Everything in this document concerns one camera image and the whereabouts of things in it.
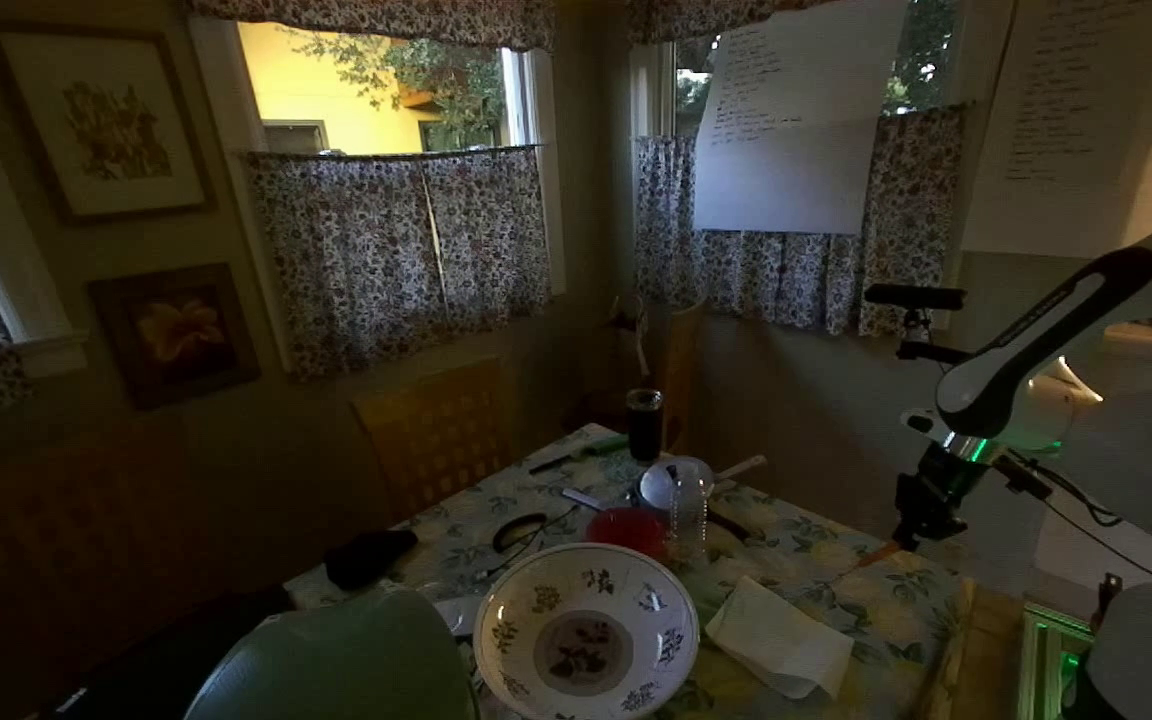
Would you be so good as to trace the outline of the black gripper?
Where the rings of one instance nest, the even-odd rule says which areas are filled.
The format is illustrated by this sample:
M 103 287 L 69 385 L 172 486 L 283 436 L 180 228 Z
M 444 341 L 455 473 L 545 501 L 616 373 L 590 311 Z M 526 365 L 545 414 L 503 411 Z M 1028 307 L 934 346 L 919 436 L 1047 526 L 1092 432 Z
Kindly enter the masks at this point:
M 919 538 L 946 538 L 963 532 L 963 518 L 956 514 L 956 506 L 977 486 L 977 480 L 992 469 L 992 459 L 1001 455 L 1001 444 L 992 436 L 953 432 L 932 411 L 905 411 L 898 424 L 919 432 L 927 449 L 919 451 L 919 465 L 910 473 L 897 474 L 898 522 L 890 538 L 898 547 L 915 547 Z

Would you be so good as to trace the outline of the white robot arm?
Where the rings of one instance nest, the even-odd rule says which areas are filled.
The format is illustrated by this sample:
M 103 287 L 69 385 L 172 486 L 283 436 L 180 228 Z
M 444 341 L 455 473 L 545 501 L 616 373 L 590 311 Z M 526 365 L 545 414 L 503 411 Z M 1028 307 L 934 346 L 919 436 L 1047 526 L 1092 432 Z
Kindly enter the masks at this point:
M 958 532 L 958 501 L 1017 451 L 1020 385 L 1120 307 L 1152 307 L 1152 237 L 1097 254 L 980 350 L 946 365 L 934 385 L 927 451 L 910 474 L 897 480 L 898 547 Z M 1152 532 L 1152 389 L 1098 403 L 1077 427 L 1073 455 L 1097 506 Z

